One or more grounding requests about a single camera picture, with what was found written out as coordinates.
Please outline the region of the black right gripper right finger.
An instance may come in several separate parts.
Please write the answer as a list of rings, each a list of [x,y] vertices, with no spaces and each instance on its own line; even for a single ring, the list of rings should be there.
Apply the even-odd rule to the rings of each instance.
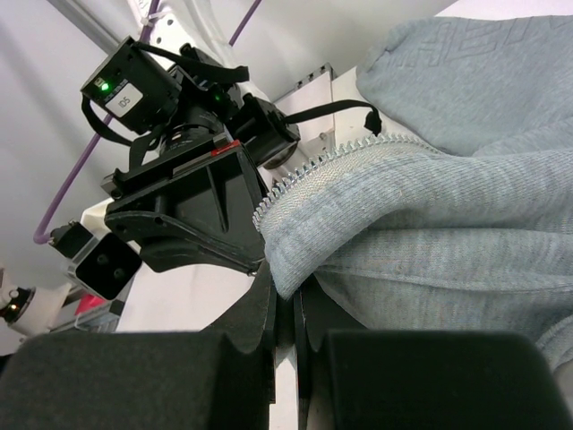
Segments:
[[[374,331],[307,279],[294,297],[302,429],[565,429],[540,351],[505,331]]]

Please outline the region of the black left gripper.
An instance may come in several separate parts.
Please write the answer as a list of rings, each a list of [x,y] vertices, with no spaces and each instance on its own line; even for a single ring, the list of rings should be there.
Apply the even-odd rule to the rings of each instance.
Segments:
[[[126,38],[81,87],[92,129],[129,149],[128,171],[110,177],[105,224],[155,272],[253,273],[264,259],[252,222],[266,190],[256,166],[300,134],[274,104],[241,93],[248,79],[247,67],[225,68],[190,45],[175,54]],[[143,164],[149,151],[160,157]]]

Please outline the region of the grey zip-up jacket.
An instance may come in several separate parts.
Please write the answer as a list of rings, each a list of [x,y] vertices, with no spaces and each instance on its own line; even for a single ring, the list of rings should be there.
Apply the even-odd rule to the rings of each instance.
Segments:
[[[370,329],[515,331],[572,358],[572,19],[435,17],[356,72],[406,133],[339,145],[254,212],[276,291]]]

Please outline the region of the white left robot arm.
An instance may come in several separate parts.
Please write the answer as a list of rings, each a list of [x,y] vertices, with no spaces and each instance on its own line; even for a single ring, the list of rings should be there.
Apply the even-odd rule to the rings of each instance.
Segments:
[[[283,113],[236,62],[210,3],[187,7],[188,42],[125,39],[81,88],[90,126],[129,160],[103,181],[107,234],[80,274],[124,283],[142,265],[200,263],[253,273],[264,214],[317,166],[280,170],[297,151],[298,126],[340,105]]]

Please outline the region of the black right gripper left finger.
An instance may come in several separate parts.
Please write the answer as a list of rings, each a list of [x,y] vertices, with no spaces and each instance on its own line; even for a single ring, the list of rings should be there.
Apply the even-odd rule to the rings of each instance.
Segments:
[[[265,429],[276,294],[267,264],[201,331],[60,332],[1,375],[4,429]]]

